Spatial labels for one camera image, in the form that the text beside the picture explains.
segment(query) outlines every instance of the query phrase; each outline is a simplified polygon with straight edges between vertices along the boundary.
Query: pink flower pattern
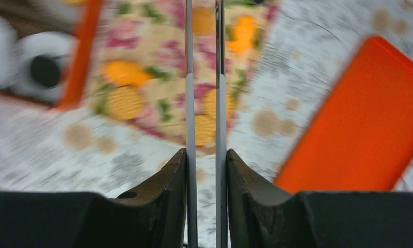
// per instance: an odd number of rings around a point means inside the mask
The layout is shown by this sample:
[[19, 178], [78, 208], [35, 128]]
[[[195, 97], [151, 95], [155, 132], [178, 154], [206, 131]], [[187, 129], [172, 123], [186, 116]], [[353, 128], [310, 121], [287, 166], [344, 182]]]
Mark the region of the pink flower pattern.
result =
[[143, 24], [141, 21], [127, 18], [119, 19], [113, 29], [109, 31], [107, 46], [109, 48], [135, 48], [141, 38], [139, 29], [142, 28]]
[[165, 68], [179, 69], [180, 77], [185, 77], [185, 52], [178, 48], [179, 42], [175, 40], [167, 41], [162, 44], [161, 48], [154, 54], [156, 63]]
[[[185, 27], [185, 17], [184, 17], [184, 8], [185, 0], [156, 0], [153, 3], [153, 12], [154, 15], [160, 17], [159, 25], [171, 25], [180, 29]], [[193, 0], [193, 6], [195, 7], [206, 7], [214, 8], [214, 1], [211, 0]], [[277, 4], [265, 4], [264, 18], [271, 22], [279, 11]], [[114, 23], [114, 26], [108, 32], [107, 47], [108, 48], [123, 48], [123, 49], [135, 49], [138, 47], [141, 38], [144, 35], [147, 35], [147, 24], [152, 23], [154, 19], [149, 18], [146, 21], [143, 18], [133, 19], [132, 14], [119, 16]], [[216, 69], [216, 37], [215, 34], [207, 36], [195, 36], [195, 59], [197, 61], [204, 60], [206, 66], [211, 69], [213, 72]], [[176, 70], [179, 77], [185, 77], [185, 51], [184, 44], [180, 43], [177, 40], [163, 40], [160, 41], [161, 44], [156, 44], [157, 48], [153, 56], [155, 60], [150, 66], [154, 72], [154, 76], [157, 79], [161, 79], [160, 84], [168, 83], [168, 79], [173, 78], [173, 74], [170, 74], [168, 77], [168, 70]], [[194, 64], [195, 77], [196, 75], [196, 66]], [[243, 77], [247, 80], [253, 77], [254, 72], [256, 71], [256, 59], [249, 61], [248, 69], [243, 71]], [[229, 73], [232, 68], [231, 59], [226, 59], [226, 72]], [[203, 103], [202, 99], [206, 92], [215, 88], [214, 83], [198, 83], [197, 79], [195, 80], [195, 114], [203, 113]], [[179, 94], [174, 97], [174, 101], [170, 101], [169, 108], [179, 108], [185, 113], [185, 94]], [[178, 114], [178, 116], [166, 116], [166, 118], [176, 117], [178, 120], [184, 120], [185, 114]], [[227, 120], [227, 129], [232, 129], [237, 122], [238, 115], [234, 112], [230, 119]], [[157, 137], [165, 138], [169, 134], [163, 133], [160, 129], [160, 124], [162, 122], [162, 113], [160, 109], [154, 105], [154, 103], [146, 102], [142, 112], [138, 117], [128, 120], [127, 122], [139, 127], [145, 133]]]
[[[202, 98], [210, 89], [215, 88], [211, 83], [196, 84], [194, 89], [194, 112], [195, 115], [203, 112]], [[185, 94], [176, 96], [176, 107], [185, 109]]]
[[[216, 37], [215, 34], [197, 37], [198, 51], [203, 55], [203, 58], [208, 62], [209, 68], [216, 70]], [[231, 70], [231, 60], [225, 60], [225, 70], [228, 73]]]

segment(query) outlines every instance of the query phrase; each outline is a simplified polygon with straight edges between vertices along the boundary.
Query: orange block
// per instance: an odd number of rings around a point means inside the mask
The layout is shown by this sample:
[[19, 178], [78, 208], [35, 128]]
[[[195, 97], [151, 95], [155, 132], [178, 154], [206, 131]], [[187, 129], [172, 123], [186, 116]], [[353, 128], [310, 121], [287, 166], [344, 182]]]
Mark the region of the orange block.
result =
[[413, 61], [368, 38], [296, 146], [275, 185], [391, 190], [413, 158]]

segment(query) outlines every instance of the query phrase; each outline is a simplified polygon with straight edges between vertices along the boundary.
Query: orange plastic piece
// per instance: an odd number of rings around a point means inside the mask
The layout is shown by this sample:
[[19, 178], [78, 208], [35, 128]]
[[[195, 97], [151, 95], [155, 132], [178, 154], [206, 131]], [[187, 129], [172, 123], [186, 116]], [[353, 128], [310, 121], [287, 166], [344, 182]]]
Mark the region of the orange plastic piece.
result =
[[79, 24], [75, 35], [79, 43], [76, 47], [74, 62], [66, 76], [68, 81], [65, 95], [59, 106], [55, 108], [56, 110], [64, 111], [79, 107], [102, 5], [103, 0], [92, 0], [88, 1], [85, 6], [82, 22]]
[[365, 41], [275, 179], [302, 190], [392, 190], [413, 158], [413, 61]]

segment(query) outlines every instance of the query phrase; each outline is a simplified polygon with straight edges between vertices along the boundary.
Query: metal rod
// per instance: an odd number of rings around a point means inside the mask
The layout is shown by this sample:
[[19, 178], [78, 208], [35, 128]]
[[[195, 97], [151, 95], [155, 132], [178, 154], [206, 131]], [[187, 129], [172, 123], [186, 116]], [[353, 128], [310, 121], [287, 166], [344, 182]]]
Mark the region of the metal rod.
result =
[[216, 0], [216, 247], [228, 247], [224, 0]]
[[196, 139], [194, 122], [192, 0], [185, 0], [185, 123], [188, 156], [188, 247], [197, 248]]

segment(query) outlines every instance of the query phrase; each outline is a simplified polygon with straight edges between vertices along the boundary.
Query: green leaf pattern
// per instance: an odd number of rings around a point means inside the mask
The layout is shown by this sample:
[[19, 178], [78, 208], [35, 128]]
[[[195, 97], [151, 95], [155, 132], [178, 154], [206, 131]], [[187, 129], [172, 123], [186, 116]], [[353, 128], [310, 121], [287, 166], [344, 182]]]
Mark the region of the green leaf pattern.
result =
[[231, 24], [228, 24], [225, 26], [225, 39], [226, 40], [234, 40], [234, 38], [232, 37], [232, 27]]
[[245, 72], [242, 69], [236, 69], [236, 72], [238, 80], [234, 82], [234, 88], [231, 92], [231, 96], [235, 100], [239, 98], [239, 95], [244, 91], [247, 84]]
[[159, 99], [157, 102], [157, 107], [161, 114], [161, 122], [169, 122], [171, 119], [173, 119], [173, 116], [170, 113], [171, 106], [168, 103], [168, 99]]
[[255, 35], [255, 38], [254, 38], [254, 40], [253, 40], [253, 47], [254, 47], [255, 49], [259, 49], [259, 48], [260, 48], [260, 45], [261, 45], [261, 43], [263, 42], [263, 35], [264, 35], [263, 29], [258, 28], [258, 29], [257, 29], [257, 32], [256, 32], [256, 35]]
[[171, 74], [169, 72], [162, 71], [156, 66], [149, 66], [145, 71], [152, 75], [155, 79], [160, 79], [161, 83], [166, 83], [171, 80]]
[[132, 12], [132, 5], [130, 3], [121, 3], [118, 6], [118, 12], [117, 14], [129, 14]]
[[151, 3], [145, 3], [142, 5], [144, 16], [153, 19], [153, 23], [162, 24], [166, 21], [165, 17], [156, 11]]

